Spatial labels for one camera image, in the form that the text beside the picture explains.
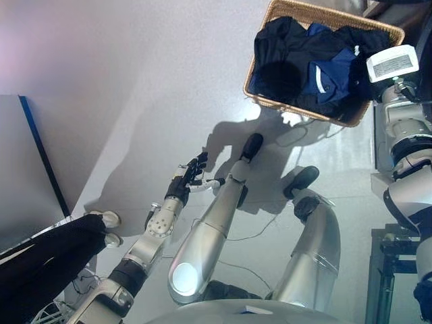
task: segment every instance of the shoe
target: shoe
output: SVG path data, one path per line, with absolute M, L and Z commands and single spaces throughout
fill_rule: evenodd
M 114 233 L 105 234 L 105 245 L 107 248 L 118 248 L 122 244 L 123 244 L 123 240 L 117 234 Z
M 85 215 L 92 214 L 92 215 L 102 215 L 102 221 L 105 224 L 106 228 L 116 228 L 119 227 L 122 223 L 119 215 L 114 213 L 113 211 L 89 211 Z

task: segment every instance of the white wall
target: white wall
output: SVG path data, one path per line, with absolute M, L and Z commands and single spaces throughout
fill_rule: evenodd
M 137 1 L 0 2 L 0 93 L 29 99 L 72 210 L 156 35 Z

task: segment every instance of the silver cylinder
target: silver cylinder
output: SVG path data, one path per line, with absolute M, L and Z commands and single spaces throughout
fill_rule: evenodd
M 291 256 L 271 299 L 326 311 L 340 263 L 339 225 L 329 205 L 308 216 Z
M 225 244 L 243 187 L 244 182 L 229 174 L 177 252 L 168 274 L 168 290 L 176 302 L 194 302 L 204 292 Z

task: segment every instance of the laundry basket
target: laundry basket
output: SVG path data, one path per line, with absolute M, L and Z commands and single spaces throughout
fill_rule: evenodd
M 365 30 L 383 30 L 389 33 L 390 43 L 393 46 L 402 44 L 405 33 L 401 28 L 383 24 L 382 22 L 376 22 L 374 20 L 362 18 L 349 13 L 344 13 L 334 9 L 328 9 L 319 7 L 317 5 L 311 5 L 308 3 L 301 3 L 290 0 L 273 0 L 270 2 L 267 13 L 265 14 L 261 29 L 264 28 L 265 24 L 271 20 L 279 17 L 290 16 L 297 20 L 304 28 L 308 28 L 313 22 L 320 23 L 330 27 L 332 30 L 337 30 L 343 26 L 351 26 L 355 28 L 361 28 Z M 248 75 L 244 83 L 243 91 L 244 94 L 253 99 L 255 103 L 266 106 L 268 108 L 276 109 L 279 111 L 288 111 L 292 113 L 298 113 L 314 119 L 320 119 L 329 121 L 333 124 L 354 127 L 357 126 L 366 110 L 370 106 L 371 102 L 365 100 L 362 105 L 356 109 L 345 109 L 344 112 L 335 118 L 313 113 L 306 109 L 291 106 L 286 103 L 280 103 L 265 97 L 261 97 L 256 94 L 252 94 L 248 91 L 250 79 L 254 70 L 254 59 L 250 63 Z

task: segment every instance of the metal frame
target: metal frame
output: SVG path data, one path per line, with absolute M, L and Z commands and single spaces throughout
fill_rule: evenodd
M 419 240 L 415 232 L 398 224 L 372 229 L 365 324 L 388 324 L 392 309 L 395 273 L 417 273 L 416 261 L 400 260 L 415 255 Z

